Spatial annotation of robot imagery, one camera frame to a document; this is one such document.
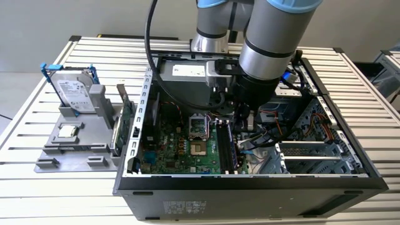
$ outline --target motherboard chip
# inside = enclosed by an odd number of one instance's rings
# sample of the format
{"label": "motherboard chip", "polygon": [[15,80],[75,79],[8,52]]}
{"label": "motherboard chip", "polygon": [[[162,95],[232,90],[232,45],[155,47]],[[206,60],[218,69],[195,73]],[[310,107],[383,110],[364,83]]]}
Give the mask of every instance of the motherboard chip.
{"label": "motherboard chip", "polygon": [[175,168],[175,162],[167,162],[166,166],[167,168]]}
{"label": "motherboard chip", "polygon": [[191,142],[190,143],[190,154],[194,156],[206,156],[207,155],[206,142]]}

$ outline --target floor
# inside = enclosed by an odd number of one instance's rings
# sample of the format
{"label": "floor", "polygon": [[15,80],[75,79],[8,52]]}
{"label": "floor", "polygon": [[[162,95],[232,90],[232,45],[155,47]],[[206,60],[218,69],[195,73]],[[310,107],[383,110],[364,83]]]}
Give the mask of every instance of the floor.
{"label": "floor", "polygon": [[[0,72],[0,114],[14,118],[43,75]],[[11,120],[0,116],[0,134]]]}

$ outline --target red wire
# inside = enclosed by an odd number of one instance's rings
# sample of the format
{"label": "red wire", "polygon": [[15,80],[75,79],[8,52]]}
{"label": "red wire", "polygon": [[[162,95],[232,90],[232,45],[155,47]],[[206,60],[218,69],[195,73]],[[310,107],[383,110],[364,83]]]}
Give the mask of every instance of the red wire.
{"label": "red wire", "polygon": [[176,106],[178,111],[180,112],[180,123],[183,124],[183,116],[182,116],[182,111],[180,111],[180,107],[174,103],[174,102],[163,102],[162,104],[172,104]]}
{"label": "red wire", "polygon": [[278,112],[276,111],[266,111],[266,110],[260,110],[260,112],[262,113],[274,113],[275,114],[276,127],[278,127],[278,130],[280,131],[280,135],[282,135],[280,123],[278,121]]}

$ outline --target motherboard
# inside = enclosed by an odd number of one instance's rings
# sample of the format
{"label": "motherboard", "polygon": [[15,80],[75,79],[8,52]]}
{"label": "motherboard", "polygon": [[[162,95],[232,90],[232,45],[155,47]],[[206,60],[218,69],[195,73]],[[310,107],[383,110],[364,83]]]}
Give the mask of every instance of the motherboard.
{"label": "motherboard", "polygon": [[236,137],[219,132],[222,129],[218,121],[202,114],[192,115],[180,126],[162,121],[159,140],[143,146],[142,173],[222,174],[228,164],[239,173],[248,173],[246,157],[236,156]]}

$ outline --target black cable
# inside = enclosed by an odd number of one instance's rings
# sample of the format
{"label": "black cable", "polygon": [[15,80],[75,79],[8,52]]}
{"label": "black cable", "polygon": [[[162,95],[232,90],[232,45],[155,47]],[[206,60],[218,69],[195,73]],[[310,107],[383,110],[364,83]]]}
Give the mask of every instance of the black cable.
{"label": "black cable", "polygon": [[283,77],[280,78],[280,81],[283,82],[284,85],[288,86],[288,88],[302,91],[302,89],[299,87],[296,87],[294,84],[291,84]]}
{"label": "black cable", "polygon": [[291,131],[288,131],[286,134],[283,134],[279,138],[276,138],[272,142],[267,142],[264,141],[263,143],[259,143],[258,145],[255,145],[252,148],[242,150],[242,151],[251,151],[256,148],[267,148],[267,147],[272,147],[275,146],[276,143],[279,143],[280,141],[283,141],[294,132],[296,131],[296,129],[294,128]]}
{"label": "black cable", "polygon": [[0,117],[4,117],[4,118],[7,118],[7,119],[12,120],[12,118],[10,118],[8,116],[4,116],[4,115],[2,115],[2,114],[0,114]]}
{"label": "black cable", "polygon": [[155,9],[156,9],[156,5],[158,5],[158,0],[152,0],[151,2],[151,6],[150,6],[150,14],[148,14],[148,18],[146,21],[146,29],[144,29],[144,48],[146,48],[146,56],[148,58],[148,63],[150,63],[150,67],[152,70],[152,74],[156,77],[156,80],[159,82],[160,87],[164,89],[166,93],[170,95],[170,97],[174,99],[174,101],[180,104],[180,105],[186,105],[194,109],[199,109],[199,110],[215,110],[218,108],[220,108],[224,103],[226,103],[226,95],[223,92],[220,92],[220,103],[216,104],[215,106],[208,106],[208,105],[196,105],[191,102],[188,102],[187,100],[174,96],[172,92],[168,90],[166,82],[163,81],[163,78],[160,76],[159,73],[159,69],[156,67],[155,61],[152,59],[152,55],[151,55],[151,21],[152,21],[152,16],[155,14]]}
{"label": "black cable", "polygon": [[392,97],[392,99],[391,99],[391,101],[390,101],[391,104],[392,104],[394,101],[396,100],[396,97],[398,97],[398,94],[395,94],[395,96]]}
{"label": "black cable", "polygon": [[298,49],[296,53],[295,53],[295,58],[292,61],[292,66],[294,66],[294,70],[296,71],[299,78],[300,78],[300,88],[304,89],[304,75],[303,75],[302,71],[298,70],[298,68],[296,68],[296,66],[299,66],[302,56],[303,56],[303,51]]}

